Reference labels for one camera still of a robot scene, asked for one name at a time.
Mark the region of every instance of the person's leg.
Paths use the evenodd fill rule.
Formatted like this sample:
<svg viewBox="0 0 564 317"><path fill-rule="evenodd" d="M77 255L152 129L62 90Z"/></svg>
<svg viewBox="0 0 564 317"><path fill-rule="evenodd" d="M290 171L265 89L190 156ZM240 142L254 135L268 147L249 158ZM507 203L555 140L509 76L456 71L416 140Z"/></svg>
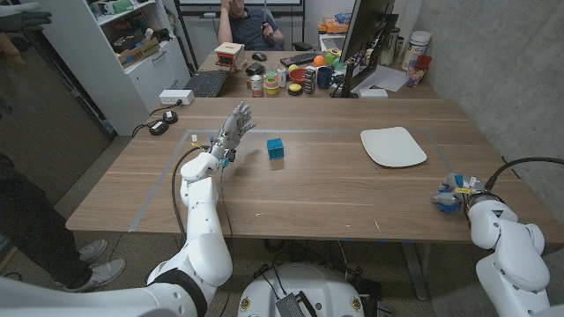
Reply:
<svg viewBox="0 0 564 317"><path fill-rule="evenodd" d="M92 271L80 261L74 236L66 220L45 193L30 181L0 183L0 233L53 279L68 288L88 282Z"/></svg>

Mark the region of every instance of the white shelving unit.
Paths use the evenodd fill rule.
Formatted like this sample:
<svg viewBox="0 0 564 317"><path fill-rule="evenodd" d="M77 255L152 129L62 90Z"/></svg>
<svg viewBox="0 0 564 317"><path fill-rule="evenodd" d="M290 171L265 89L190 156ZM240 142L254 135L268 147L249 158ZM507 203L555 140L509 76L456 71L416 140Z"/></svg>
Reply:
<svg viewBox="0 0 564 317"><path fill-rule="evenodd" d="M127 20L143 12L149 26L173 30L160 0L134 4L133 10L95 18L85 0L37 2L53 14L43 33L84 86L98 108L121 136L131 134L145 123L149 113L160 105L164 89L182 89L189 81L178 39L162 41L154 54L127 69L119 63L110 45L114 37L113 21Z"/></svg>
<svg viewBox="0 0 564 317"><path fill-rule="evenodd" d="M103 17L97 17L96 20L98 21L99 26L103 26L107 22L118 20L119 18L123 18L130 13L136 12L137 10L140 10L141 8L143 8L144 6L146 6L148 4L155 4L155 2L154 1L147 1L147 2L143 2L141 4L133 4L133 10L122 12L122 13L119 13L119 14L108 14L108 15L105 15Z"/></svg>

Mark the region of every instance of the hand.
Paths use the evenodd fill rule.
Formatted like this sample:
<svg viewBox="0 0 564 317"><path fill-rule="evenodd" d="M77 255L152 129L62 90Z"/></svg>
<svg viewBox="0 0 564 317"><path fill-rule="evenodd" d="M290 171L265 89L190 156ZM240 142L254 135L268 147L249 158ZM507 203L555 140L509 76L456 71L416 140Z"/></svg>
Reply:
<svg viewBox="0 0 564 317"><path fill-rule="evenodd" d="M40 25L51 23L51 13L40 9L39 4L0 5L0 33L43 30Z"/></svg>
<svg viewBox="0 0 564 317"><path fill-rule="evenodd" d="M221 10L225 10L227 12L229 12L229 9L231 9L231 2L233 0L221 0Z"/></svg>
<svg viewBox="0 0 564 317"><path fill-rule="evenodd" d="M265 39L274 39L274 31L272 30L272 26L268 23L263 24L263 36Z"/></svg>

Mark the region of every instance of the computer monitor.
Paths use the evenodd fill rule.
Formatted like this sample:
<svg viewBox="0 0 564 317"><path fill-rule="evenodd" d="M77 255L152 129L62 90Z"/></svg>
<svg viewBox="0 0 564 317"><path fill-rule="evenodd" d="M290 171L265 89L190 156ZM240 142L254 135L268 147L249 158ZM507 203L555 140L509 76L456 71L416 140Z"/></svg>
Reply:
<svg viewBox="0 0 564 317"><path fill-rule="evenodd" d="M345 82L338 96L341 98L357 97L351 93L352 88L360 84L376 70L378 57L388 41L391 30L397 22L397 14L391 14L394 8L394 0L356 0L352 9L351 24L346 33L345 47L341 52L340 61L346 61L358 53L361 49L375 40L376 45L370 55L368 66L353 77L354 64L348 64L345 74Z"/></svg>

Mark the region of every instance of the sneaker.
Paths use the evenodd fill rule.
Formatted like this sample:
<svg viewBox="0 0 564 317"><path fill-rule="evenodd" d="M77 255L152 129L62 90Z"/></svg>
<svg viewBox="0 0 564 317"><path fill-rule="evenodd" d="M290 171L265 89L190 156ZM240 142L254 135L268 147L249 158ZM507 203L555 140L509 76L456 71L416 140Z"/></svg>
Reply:
<svg viewBox="0 0 564 317"><path fill-rule="evenodd" d="M108 247L108 242L104 239L95 240L93 243L78 250L80 260L90 264L98 259Z"/></svg>
<svg viewBox="0 0 564 317"><path fill-rule="evenodd" d="M92 267L92 276L90 280L81 287L76 289L68 289L63 287L63 291L68 292L82 292L91 290L113 282L125 269L125 260L117 259L106 264L96 265Z"/></svg>

